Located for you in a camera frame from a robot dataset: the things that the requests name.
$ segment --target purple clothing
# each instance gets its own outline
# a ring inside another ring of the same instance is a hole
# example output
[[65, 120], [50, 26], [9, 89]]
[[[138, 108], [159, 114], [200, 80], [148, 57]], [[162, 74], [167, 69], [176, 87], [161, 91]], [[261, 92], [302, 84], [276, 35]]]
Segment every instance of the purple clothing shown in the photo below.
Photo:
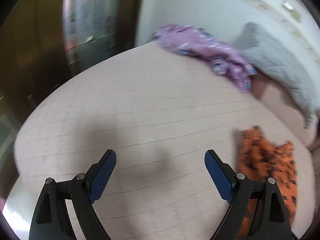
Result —
[[218, 75], [231, 77], [241, 92], [250, 90], [249, 76], [256, 71], [241, 53], [204, 30], [190, 25], [168, 24], [155, 31], [153, 40], [179, 54], [200, 56]]

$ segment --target blue gripper pad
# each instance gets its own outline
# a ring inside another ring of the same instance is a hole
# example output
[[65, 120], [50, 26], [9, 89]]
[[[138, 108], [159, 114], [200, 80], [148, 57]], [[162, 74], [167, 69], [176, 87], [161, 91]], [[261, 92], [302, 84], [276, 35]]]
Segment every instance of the blue gripper pad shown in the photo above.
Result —
[[96, 200], [101, 198], [102, 193], [110, 179], [111, 173], [113, 172], [114, 167], [116, 166], [116, 153], [112, 151], [106, 160], [103, 160], [103, 157], [94, 165], [99, 165], [100, 169], [96, 173], [96, 176], [92, 179], [89, 185], [89, 197], [88, 200], [93, 204]]
[[233, 201], [233, 195], [231, 193], [231, 182], [228, 180], [227, 176], [223, 173], [217, 161], [213, 158], [209, 151], [204, 155], [204, 164], [217, 187], [217, 190], [222, 199], [228, 201], [229, 204]]

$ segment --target white wall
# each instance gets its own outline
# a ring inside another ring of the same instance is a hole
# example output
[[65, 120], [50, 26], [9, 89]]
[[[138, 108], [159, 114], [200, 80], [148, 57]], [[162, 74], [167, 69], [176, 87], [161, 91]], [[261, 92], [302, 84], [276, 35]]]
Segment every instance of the white wall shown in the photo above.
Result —
[[[297, 0], [287, 0], [302, 15], [302, 22], [296, 22], [281, 7], [283, 0], [264, 0], [274, 7], [289, 22], [300, 30], [312, 47], [320, 53], [320, 30], [306, 8]], [[241, 0], [143, 0], [137, 28], [136, 46], [150, 41], [151, 33], [159, 27], [169, 24], [189, 24], [204, 28], [218, 39], [234, 44], [247, 22], [257, 22], [282, 41], [301, 63], [308, 69], [315, 82], [319, 83], [320, 67], [314, 58], [297, 42], [290, 31], [281, 23]]]

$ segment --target orange patterned fabric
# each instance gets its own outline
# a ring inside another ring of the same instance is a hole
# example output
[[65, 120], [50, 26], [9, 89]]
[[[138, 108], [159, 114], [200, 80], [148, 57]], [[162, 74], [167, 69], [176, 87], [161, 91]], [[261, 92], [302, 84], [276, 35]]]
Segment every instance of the orange patterned fabric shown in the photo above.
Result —
[[[244, 130], [237, 170], [252, 180], [266, 181], [268, 178], [274, 178], [292, 224], [297, 202], [297, 171], [291, 141], [275, 147], [265, 139], [260, 127], [254, 126], [250, 130]], [[250, 200], [238, 236], [245, 236], [248, 232], [255, 204], [256, 200]]]

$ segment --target gray pillow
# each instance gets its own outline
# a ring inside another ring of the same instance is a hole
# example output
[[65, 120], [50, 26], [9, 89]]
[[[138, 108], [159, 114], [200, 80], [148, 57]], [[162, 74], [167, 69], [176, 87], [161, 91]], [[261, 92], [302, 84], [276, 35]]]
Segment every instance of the gray pillow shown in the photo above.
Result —
[[276, 80], [301, 108], [308, 128], [315, 113], [317, 94], [315, 86], [296, 57], [259, 24], [249, 22], [249, 49], [243, 51], [247, 60], [270, 78]]

